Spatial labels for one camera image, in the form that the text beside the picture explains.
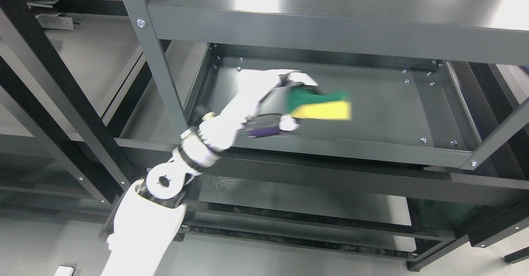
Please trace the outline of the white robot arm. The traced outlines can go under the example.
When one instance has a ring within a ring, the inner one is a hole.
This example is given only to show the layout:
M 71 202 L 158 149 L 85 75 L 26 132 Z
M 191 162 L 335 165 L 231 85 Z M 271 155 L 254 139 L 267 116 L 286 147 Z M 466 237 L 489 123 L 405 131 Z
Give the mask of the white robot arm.
M 187 130 L 165 163 L 130 185 L 102 230 L 110 256 L 103 276 L 153 276 L 180 229 L 185 198 L 201 175 L 233 144 L 233 135 Z

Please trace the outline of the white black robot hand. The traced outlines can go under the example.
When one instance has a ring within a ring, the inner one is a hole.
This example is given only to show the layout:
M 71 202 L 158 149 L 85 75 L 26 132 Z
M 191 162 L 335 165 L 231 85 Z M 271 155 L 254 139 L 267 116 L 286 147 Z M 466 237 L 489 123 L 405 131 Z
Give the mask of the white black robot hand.
M 246 84 L 223 110 L 198 126 L 197 135 L 206 146 L 227 150 L 234 144 L 238 131 L 244 129 L 247 120 L 259 115 L 262 103 L 272 92 L 286 86 L 317 87 L 319 84 L 310 75 L 295 69 L 251 73 Z

